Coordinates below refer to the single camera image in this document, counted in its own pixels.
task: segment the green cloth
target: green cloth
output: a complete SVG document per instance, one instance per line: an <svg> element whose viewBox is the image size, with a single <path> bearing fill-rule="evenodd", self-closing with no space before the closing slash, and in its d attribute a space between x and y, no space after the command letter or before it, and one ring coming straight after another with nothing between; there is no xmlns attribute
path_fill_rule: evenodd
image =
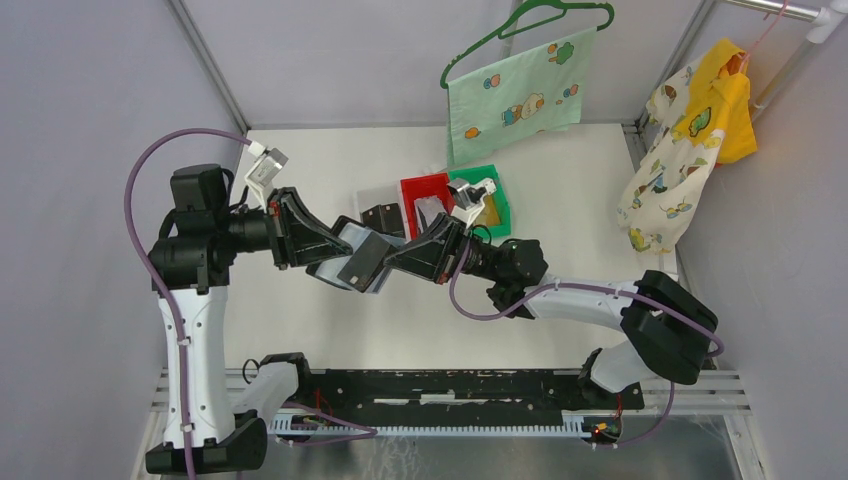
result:
<svg viewBox="0 0 848 480"><path fill-rule="evenodd" d="M448 166L580 122L595 32L540 45L448 82Z"/></svg>

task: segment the yellow cloth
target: yellow cloth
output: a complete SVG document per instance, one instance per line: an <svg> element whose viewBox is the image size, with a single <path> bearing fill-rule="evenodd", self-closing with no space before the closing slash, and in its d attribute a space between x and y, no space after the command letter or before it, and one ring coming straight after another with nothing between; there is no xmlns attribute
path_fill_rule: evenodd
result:
<svg viewBox="0 0 848 480"><path fill-rule="evenodd" d="M686 138L692 145L709 141L713 130L725 132L717 162L734 163L757 151L748 102L751 82L746 67L738 68L745 51L723 38L706 54L689 84L689 104L685 117L673 130L675 138Z"/></svg>

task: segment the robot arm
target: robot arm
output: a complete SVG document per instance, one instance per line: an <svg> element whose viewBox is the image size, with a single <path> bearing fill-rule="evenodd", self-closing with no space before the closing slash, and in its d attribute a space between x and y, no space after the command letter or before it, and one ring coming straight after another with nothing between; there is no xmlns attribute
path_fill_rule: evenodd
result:
<svg viewBox="0 0 848 480"><path fill-rule="evenodd" d="M460 274L474 275L494 283L486 292L504 316L567 318L622 331L626 341L596 350L583 366L578 383L590 402L608 399L655 375L682 384L697 380L709 340L627 295L654 299L710 332L717 324L712 312L660 272L649 271L636 282L581 282L582 289L575 291L568 288L571 282L547 273L538 240L510 239L500 246L483 243L471 234L469 226L483 210L483 197L495 191L493 181L476 185L452 182L449 189L457 203L452 216L441 214L412 242L399 248L386 246L366 231L368 239L353 248L342 239L342 232L336 235L312 216L296 189L271 187L285 156L276 150L251 153L258 160L246 181L255 195L266 199L264 209L229 206L229 192L218 165L187 167L171 178L175 208L148 256L176 298L186 339L178 343L175 319L160 299L168 346L170 408L163 444L146 455L148 472L185 472L186 448L192 448L198 473L258 468L266 451L266 425L276 408L298 388L297 371L288 363L290 359L271 356L262 361L260 376L236 404L227 400L224 308L229 267L239 253L270 250L281 270L359 257L353 279L378 278L384 267L437 284L451 278L455 281ZM177 234L169 236L174 225ZM372 291L369 283L347 283L360 292ZM181 347L187 351L185 362L178 360ZM181 397L188 399L190 425L181 425ZM190 446L185 445L186 431L192 432Z"/></svg>

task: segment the black bracket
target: black bracket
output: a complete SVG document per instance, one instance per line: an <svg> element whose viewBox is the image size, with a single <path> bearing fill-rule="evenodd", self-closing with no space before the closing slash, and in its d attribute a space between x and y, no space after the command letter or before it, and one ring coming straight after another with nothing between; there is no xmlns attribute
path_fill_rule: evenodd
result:
<svg viewBox="0 0 848 480"><path fill-rule="evenodd" d="M191 449L194 470L198 474L256 470L268 451L268 430L256 410L236 415L236 429L220 443L207 440ZM153 475L186 474L185 450L161 444L144 456L147 473Z"/></svg>
<svg viewBox="0 0 848 480"><path fill-rule="evenodd" d="M639 294L715 332L718 326L715 314L665 273L648 270L636 286ZM710 345L707 337L636 300L621 313L621 329L648 368L682 385L693 385L698 381Z"/></svg>
<svg viewBox="0 0 848 480"><path fill-rule="evenodd" d="M296 188L274 189L268 198L268 213L271 253L281 270L353 254L347 242L306 209Z"/></svg>

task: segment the white backdrop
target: white backdrop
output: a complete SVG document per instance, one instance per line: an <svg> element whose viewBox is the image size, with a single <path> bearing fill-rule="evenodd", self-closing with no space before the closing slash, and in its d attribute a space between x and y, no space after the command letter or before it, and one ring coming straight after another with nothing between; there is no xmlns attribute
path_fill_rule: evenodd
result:
<svg viewBox="0 0 848 480"><path fill-rule="evenodd" d="M639 116L698 0L617 0L600 32L584 121ZM511 0L187 0L236 101L254 128L443 124L447 63L500 26ZM540 7L521 25L551 16ZM515 38L514 53L603 23L576 10ZM493 40L451 78L500 59Z"/></svg>

